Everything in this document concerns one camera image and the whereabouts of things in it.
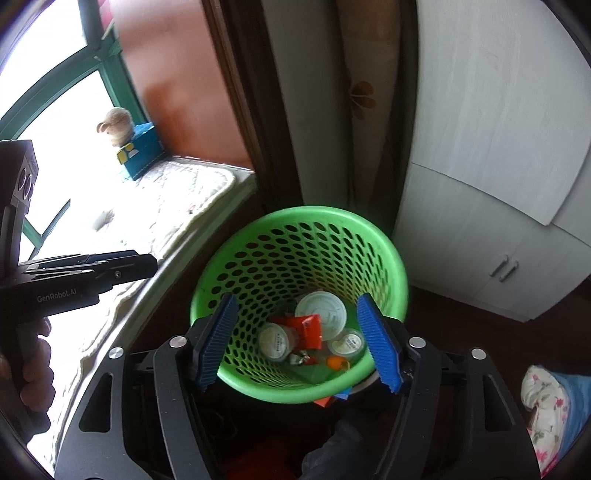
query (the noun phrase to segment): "white wardrobe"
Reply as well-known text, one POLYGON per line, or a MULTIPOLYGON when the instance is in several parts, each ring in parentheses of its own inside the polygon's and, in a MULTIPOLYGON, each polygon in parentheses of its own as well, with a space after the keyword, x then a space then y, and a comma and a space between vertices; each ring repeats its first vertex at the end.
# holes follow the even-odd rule
POLYGON ((540 0, 418 0, 393 234, 411 283, 517 319, 591 274, 591 69, 540 0))

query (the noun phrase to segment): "red wall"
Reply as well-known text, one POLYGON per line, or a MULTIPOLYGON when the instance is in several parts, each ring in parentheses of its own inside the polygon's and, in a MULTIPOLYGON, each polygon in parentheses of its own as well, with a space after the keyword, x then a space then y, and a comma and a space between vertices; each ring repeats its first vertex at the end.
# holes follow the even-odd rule
POLYGON ((123 57, 175 155, 252 168, 200 0, 110 0, 123 57))

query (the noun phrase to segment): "wooden floor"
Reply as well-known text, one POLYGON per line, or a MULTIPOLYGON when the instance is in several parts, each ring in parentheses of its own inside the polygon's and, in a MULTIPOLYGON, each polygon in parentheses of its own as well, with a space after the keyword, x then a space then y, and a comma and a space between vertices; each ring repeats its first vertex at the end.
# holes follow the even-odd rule
POLYGON ((527 323, 459 303, 418 288, 410 291, 405 325, 440 350, 486 351, 518 405, 521 380, 530 365, 591 375, 591 282, 527 323))

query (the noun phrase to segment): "wooden door frame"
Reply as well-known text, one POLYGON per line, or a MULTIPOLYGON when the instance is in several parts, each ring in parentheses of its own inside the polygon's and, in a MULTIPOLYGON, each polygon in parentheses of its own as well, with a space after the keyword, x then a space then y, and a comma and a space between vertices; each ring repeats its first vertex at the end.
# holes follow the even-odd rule
POLYGON ((303 205, 261 0, 202 4, 265 210, 303 205))

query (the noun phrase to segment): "metal screw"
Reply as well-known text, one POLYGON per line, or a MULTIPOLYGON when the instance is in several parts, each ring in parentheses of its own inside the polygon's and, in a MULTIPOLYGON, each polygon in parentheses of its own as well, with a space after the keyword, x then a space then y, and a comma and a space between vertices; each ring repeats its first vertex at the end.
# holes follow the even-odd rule
POLYGON ((472 356, 476 360, 484 360, 486 358, 486 352, 481 348, 475 348, 472 350, 472 356))
POLYGON ((411 337, 411 339, 408 341, 408 344, 413 348, 423 348, 427 342, 421 337, 411 337))
POLYGON ((109 350, 109 358, 115 360, 116 358, 121 357, 124 354, 124 350, 120 346, 116 346, 109 350))
POLYGON ((182 335, 178 335, 176 337, 172 337, 168 344, 172 348, 181 348, 187 344, 187 339, 182 335))

